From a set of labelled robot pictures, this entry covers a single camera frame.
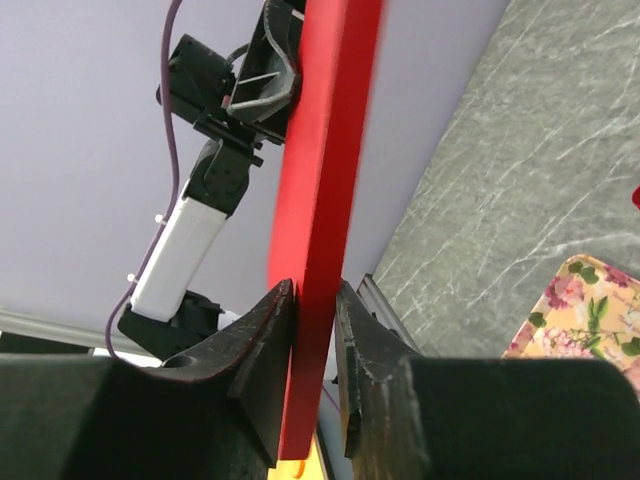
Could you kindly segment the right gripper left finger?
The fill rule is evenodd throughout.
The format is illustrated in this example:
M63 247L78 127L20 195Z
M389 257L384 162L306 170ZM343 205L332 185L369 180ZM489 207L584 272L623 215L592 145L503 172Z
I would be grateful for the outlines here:
M294 287L159 368L1 359L5 479L263 479L278 459Z

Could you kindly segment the red box lid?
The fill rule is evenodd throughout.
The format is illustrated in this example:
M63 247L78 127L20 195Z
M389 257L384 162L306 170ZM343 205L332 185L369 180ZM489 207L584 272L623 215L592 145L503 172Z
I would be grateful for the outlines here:
M384 4L309 1L302 83L287 128L269 284L291 279L297 314L279 457L307 457L317 421Z

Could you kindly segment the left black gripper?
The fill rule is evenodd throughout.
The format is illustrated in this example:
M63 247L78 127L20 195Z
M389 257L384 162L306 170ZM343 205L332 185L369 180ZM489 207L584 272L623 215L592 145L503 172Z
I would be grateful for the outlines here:
M264 141L275 145L284 143L283 137L269 135L242 122L265 123L291 103L300 79L297 45L302 25L303 19L290 3L263 3L227 107L235 119L223 110L192 108L192 127L209 138L196 165L214 153L212 141L230 146L257 167L261 167L264 160L255 155L255 150L260 150Z

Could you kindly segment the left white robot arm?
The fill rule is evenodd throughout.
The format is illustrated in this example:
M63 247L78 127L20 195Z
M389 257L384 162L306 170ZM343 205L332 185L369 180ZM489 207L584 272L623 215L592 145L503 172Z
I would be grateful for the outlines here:
M244 197L251 168L262 165L257 150L285 141L301 84L306 4L264 2L250 41L226 56L190 35L170 44L179 6L172 2L165 20L156 93L170 153L170 201L106 327L160 360L220 328L220 306L188 287Z

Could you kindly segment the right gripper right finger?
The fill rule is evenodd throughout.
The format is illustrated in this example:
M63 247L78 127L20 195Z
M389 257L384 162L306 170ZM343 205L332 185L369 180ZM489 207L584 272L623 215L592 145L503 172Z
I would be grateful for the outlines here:
M635 479L639 402L588 359L423 356L343 284L336 359L357 479Z

